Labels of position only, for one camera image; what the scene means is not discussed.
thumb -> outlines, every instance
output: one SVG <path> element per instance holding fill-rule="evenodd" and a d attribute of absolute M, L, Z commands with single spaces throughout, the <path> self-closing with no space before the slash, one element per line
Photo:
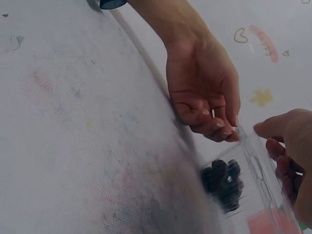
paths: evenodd
<path fill-rule="evenodd" d="M 232 126 L 238 127 L 239 123 L 237 116 L 240 109 L 240 97 L 238 73 L 234 66 L 229 73 L 226 74 L 226 77 L 221 84 L 221 88 L 225 99 L 226 118 Z"/>
<path fill-rule="evenodd" d="M 289 116 L 282 114 L 271 117 L 264 122 L 256 124 L 253 129 L 258 136 L 268 139 L 274 137 L 284 137 L 285 125 Z"/>

pink object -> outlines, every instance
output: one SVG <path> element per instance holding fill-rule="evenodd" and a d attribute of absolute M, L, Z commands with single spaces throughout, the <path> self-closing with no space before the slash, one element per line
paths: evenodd
<path fill-rule="evenodd" d="M 269 38 L 268 35 L 266 35 L 265 32 L 263 32 L 260 28 L 254 25 L 249 26 L 250 31 L 255 34 L 257 37 L 259 37 L 260 41 L 262 42 L 262 45 L 266 46 L 267 52 L 266 55 L 271 57 L 271 61 L 274 63 L 278 62 L 278 54 L 277 50 Z"/>
<path fill-rule="evenodd" d="M 298 229 L 296 221 L 287 218 L 284 212 L 273 209 L 272 214 L 279 228 L 283 228 L 285 234 L 303 234 Z M 275 234 L 275 227 L 269 211 L 262 211 L 248 220 L 251 234 Z"/>

black beads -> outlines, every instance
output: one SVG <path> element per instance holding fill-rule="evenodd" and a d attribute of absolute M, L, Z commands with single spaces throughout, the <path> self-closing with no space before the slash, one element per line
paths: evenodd
<path fill-rule="evenodd" d="M 244 187 L 239 179 L 240 167 L 235 160 L 225 163 L 215 160 L 211 167 L 201 171 L 201 179 L 205 191 L 216 196 L 224 211 L 231 212 L 239 208 L 239 198 Z"/>

wrist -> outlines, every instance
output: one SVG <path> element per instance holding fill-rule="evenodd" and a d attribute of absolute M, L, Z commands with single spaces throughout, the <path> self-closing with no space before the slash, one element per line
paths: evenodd
<path fill-rule="evenodd" d="M 205 22 L 187 0 L 128 0 L 166 45 L 172 41 L 213 39 Z"/>

hand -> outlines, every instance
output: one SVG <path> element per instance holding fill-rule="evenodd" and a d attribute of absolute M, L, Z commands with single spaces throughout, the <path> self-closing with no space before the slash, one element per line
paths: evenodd
<path fill-rule="evenodd" d="M 312 112 L 292 110 L 256 124 L 254 130 L 268 139 L 266 148 L 277 162 L 276 175 L 297 220 L 312 228 Z"/>
<path fill-rule="evenodd" d="M 216 39 L 165 44 L 171 100 L 183 124 L 216 141 L 238 141 L 238 73 Z"/>

